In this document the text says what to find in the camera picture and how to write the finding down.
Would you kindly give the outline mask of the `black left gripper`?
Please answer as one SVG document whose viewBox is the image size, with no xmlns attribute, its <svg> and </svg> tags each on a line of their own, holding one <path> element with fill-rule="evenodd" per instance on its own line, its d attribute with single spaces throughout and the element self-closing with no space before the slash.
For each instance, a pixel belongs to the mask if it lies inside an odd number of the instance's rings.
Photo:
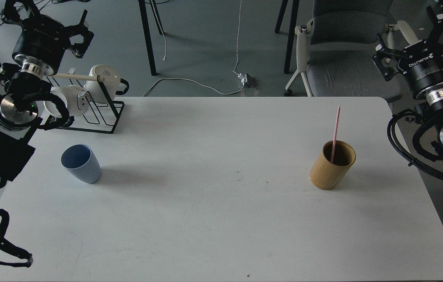
<svg viewBox="0 0 443 282">
<path fill-rule="evenodd" d="M 20 18 L 15 4 L 20 3 L 27 18 Z M 25 59 L 36 59 L 44 64 L 46 74 L 58 72 L 65 50 L 82 59 L 88 50 L 94 33 L 86 24 L 88 11 L 84 9 L 76 25 L 64 26 L 48 16 L 41 16 L 33 0 L 6 0 L 0 18 L 4 24 L 21 25 L 22 32 L 13 49 L 12 58 L 18 64 Z M 72 37 L 81 36 L 81 42 L 71 43 Z"/>
</svg>

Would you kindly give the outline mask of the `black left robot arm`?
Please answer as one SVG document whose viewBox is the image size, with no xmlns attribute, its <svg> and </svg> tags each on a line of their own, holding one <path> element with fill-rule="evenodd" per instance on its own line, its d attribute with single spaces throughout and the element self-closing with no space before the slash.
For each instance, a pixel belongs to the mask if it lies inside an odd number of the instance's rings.
<svg viewBox="0 0 443 282">
<path fill-rule="evenodd" d="M 21 18 L 16 0 L 7 0 L 1 11 L 4 24 L 18 25 L 21 34 L 12 53 L 14 63 L 0 62 L 0 189 L 13 181 L 35 152 L 29 145 L 36 130 L 66 125 L 69 110 L 44 78 L 57 74 L 69 50 L 76 58 L 86 53 L 94 34 L 85 23 L 64 26 L 44 15 L 32 0 L 20 0 L 27 13 Z M 0 265 L 32 265 L 32 254 L 5 238 L 9 213 L 0 209 Z"/>
</svg>

